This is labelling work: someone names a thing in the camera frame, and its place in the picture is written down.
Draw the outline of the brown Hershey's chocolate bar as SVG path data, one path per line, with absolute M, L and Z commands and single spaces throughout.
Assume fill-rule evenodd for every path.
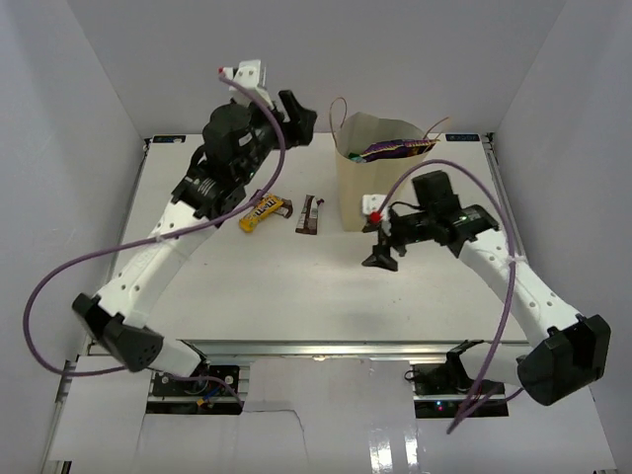
M 306 195 L 299 215 L 295 232 L 304 235 L 316 235 L 318 232 L 319 207 L 324 203 L 320 197 Z

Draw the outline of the yellow M&M's packet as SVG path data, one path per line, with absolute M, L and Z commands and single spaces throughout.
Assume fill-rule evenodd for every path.
M 239 227 L 246 233 L 253 232 L 270 214 L 283 206 L 283 199 L 272 194 L 264 195 L 255 207 L 239 220 Z

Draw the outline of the dark purple nut snack bag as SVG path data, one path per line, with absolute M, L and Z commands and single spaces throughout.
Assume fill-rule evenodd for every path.
M 401 159 L 417 156 L 431 151 L 437 141 L 435 139 L 398 139 L 382 141 L 368 146 L 364 151 L 356 153 L 361 159 L 352 160 L 358 163 L 370 163 L 383 159 Z

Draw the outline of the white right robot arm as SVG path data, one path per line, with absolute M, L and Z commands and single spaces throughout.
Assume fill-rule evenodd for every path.
M 465 341 L 446 355 L 447 385 L 466 394 L 482 381 L 516 386 L 532 400 L 550 406 L 601 379 L 611 329 L 599 315 L 587 317 L 555 292 L 529 266 L 510 253 L 508 238 L 482 206 L 463 206 L 443 171 L 413 181 L 417 202 L 401 215 L 384 195 L 361 199 L 364 229 L 377 235 L 366 267 L 390 272 L 413 243 L 433 241 L 447 248 L 504 303 L 530 350 L 482 340 Z

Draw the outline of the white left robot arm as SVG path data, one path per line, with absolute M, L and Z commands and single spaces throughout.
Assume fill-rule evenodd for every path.
M 185 261 L 233 211 L 268 155 L 311 143 L 315 111 L 289 90 L 279 92 L 281 110 L 230 101 L 215 109 L 202 131 L 185 177 L 177 184 L 150 236 L 95 295 L 79 294 L 72 309 L 90 336 L 127 370 L 167 372 L 186 393 L 208 382 L 203 355 L 170 341 L 147 325 L 153 306 Z

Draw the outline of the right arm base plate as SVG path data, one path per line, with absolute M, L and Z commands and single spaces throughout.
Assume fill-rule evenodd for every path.
M 423 347 L 421 352 L 409 354 L 409 368 L 404 379 L 413 389 L 415 415 L 418 420 L 452 419 L 465 402 L 473 380 L 467 375 L 452 374 L 445 352 Z M 505 418 L 509 412 L 506 401 L 509 392 L 497 382 L 484 379 L 475 392 L 474 402 L 482 400 L 488 392 L 493 395 L 474 411 L 471 418 Z

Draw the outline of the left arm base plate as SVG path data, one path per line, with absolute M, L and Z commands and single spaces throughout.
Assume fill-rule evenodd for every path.
M 239 388 L 240 367 L 238 365 L 210 365 L 202 376 L 210 376 L 212 380 L 179 381 L 166 374 L 157 374 L 153 378 L 150 394 L 158 398 L 196 397 L 210 400 L 227 397 L 234 401 L 235 397 L 227 386 L 237 393 Z

